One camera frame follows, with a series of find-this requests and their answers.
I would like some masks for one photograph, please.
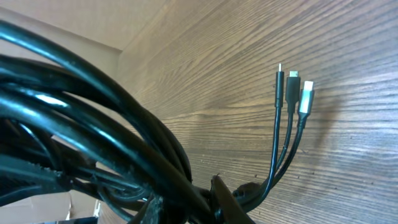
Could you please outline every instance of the usb-a connector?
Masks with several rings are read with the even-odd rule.
[[[314,96],[313,82],[305,81],[304,88],[301,91],[300,103],[298,105],[298,112],[310,114],[312,108],[312,101]]]

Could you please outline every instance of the cable bundle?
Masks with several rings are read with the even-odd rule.
[[[284,95],[280,67],[269,178],[231,194],[214,176],[211,190],[205,190],[192,185],[188,157],[170,130],[102,71],[5,21],[0,21],[0,39],[60,65],[0,55],[0,206],[73,189],[104,201],[128,223],[252,223],[246,213],[261,204],[289,167],[313,101],[312,82],[305,82],[296,137],[283,163],[300,94],[299,77],[291,75],[288,131],[278,161]],[[119,113],[142,139],[76,96]],[[96,162],[118,175],[97,168]],[[123,208],[138,213],[132,216]]]

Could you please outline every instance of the wooden surface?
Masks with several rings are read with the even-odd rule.
[[[0,0],[0,6],[123,50],[166,0]]]
[[[397,61],[398,1],[176,0],[121,54],[117,80],[176,134],[195,185],[220,174],[234,190],[266,178],[277,64],[298,70],[315,82],[312,115],[250,216],[397,223]]]

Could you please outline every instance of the brown wood panel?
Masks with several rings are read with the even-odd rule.
[[[121,54],[117,79],[181,140],[195,184],[220,173],[234,190],[266,178],[277,63],[298,70],[315,82],[313,114],[250,216],[396,223],[397,46],[397,1],[177,0]]]

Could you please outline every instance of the metal connector tip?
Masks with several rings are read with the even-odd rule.
[[[305,81],[303,89],[307,90],[307,91],[312,91],[313,90],[313,82],[312,81]]]
[[[299,75],[298,71],[290,71],[289,76],[290,77],[297,77]]]

